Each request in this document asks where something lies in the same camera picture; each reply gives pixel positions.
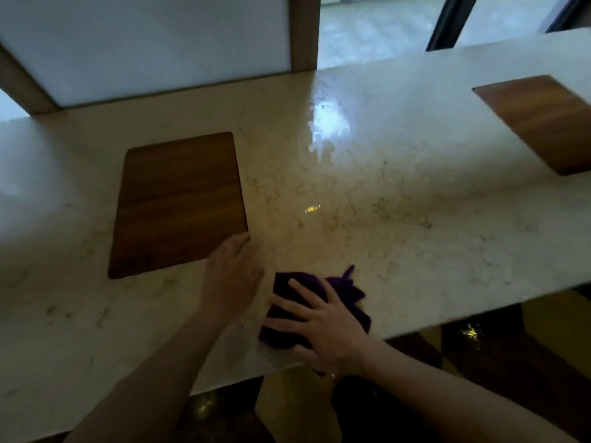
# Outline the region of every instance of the person's leg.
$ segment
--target person's leg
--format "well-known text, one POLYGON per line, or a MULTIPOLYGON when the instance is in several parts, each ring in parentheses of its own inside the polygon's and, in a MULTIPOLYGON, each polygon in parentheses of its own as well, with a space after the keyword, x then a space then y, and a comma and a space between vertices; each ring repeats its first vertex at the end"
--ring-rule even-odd
POLYGON ((343 443, 439 441, 412 410, 359 376, 339 382, 331 404, 339 420, 343 443))

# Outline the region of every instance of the countertop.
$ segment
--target countertop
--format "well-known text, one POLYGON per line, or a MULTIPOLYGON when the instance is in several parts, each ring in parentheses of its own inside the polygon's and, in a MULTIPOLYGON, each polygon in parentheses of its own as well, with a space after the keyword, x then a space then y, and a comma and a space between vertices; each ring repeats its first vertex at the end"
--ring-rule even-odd
POLYGON ((256 341, 276 270, 350 264, 387 338, 591 279, 591 172, 559 177, 472 88, 591 102, 591 32, 0 123, 0 441, 72 428, 199 304, 203 261, 107 278, 125 151, 231 131, 267 276, 194 392, 293 364, 256 341))

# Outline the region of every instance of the cutting board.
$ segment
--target cutting board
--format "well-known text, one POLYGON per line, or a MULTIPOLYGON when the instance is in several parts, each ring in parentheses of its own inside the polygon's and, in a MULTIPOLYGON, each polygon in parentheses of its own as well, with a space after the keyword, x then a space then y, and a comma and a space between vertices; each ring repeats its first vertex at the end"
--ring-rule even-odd
POLYGON ((205 258, 247 231, 232 133, 129 149, 109 278, 205 258))
POLYGON ((552 76, 473 90, 557 174, 591 170, 591 106, 552 76))

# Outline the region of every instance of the black metal bar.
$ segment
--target black metal bar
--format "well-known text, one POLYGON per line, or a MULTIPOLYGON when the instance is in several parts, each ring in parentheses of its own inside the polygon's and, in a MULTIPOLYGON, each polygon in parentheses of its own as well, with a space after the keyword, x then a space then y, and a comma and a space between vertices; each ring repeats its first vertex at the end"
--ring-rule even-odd
POLYGON ((453 48, 475 3, 476 0, 445 0, 427 51, 453 48))
POLYGON ((556 15, 551 19, 550 25, 544 32, 557 32, 571 29, 573 23, 583 12, 583 8, 589 6, 591 9, 591 0, 559 0, 551 15, 556 15))

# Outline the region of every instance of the microfiber cloth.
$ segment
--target microfiber cloth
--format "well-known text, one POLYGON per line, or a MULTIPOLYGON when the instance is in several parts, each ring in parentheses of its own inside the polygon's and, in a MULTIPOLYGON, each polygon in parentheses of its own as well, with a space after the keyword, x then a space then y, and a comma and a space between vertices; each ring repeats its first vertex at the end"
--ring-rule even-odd
MULTIPOLYGON (((353 317, 361 324, 366 333, 369 332, 371 326, 371 319, 369 315, 364 313, 355 304, 365 297, 365 294, 360 289, 353 286, 353 280, 351 280, 351 274, 353 273, 355 266, 348 268, 343 276, 332 276, 326 280, 334 288, 337 295, 347 309, 353 314, 353 317)), ((304 306, 311 307, 310 304, 302 298, 302 296, 293 290, 287 282, 293 278, 299 282, 305 288, 308 288, 312 292, 316 293, 322 300, 328 301, 326 292, 322 288, 322 285, 314 275, 310 275, 305 272, 277 272, 275 273, 275 282, 273 283, 273 292, 280 297, 292 300, 300 303, 304 306)), ((299 317, 292 313, 288 313, 281 309, 279 306, 272 305, 267 317, 274 318, 286 318, 289 320, 303 321, 299 317)), ((286 350, 292 348, 295 345, 302 345, 306 348, 312 348, 310 342, 299 334, 284 333, 282 331, 276 331, 268 327, 262 327, 259 340, 269 345, 271 348, 276 350, 286 350)))

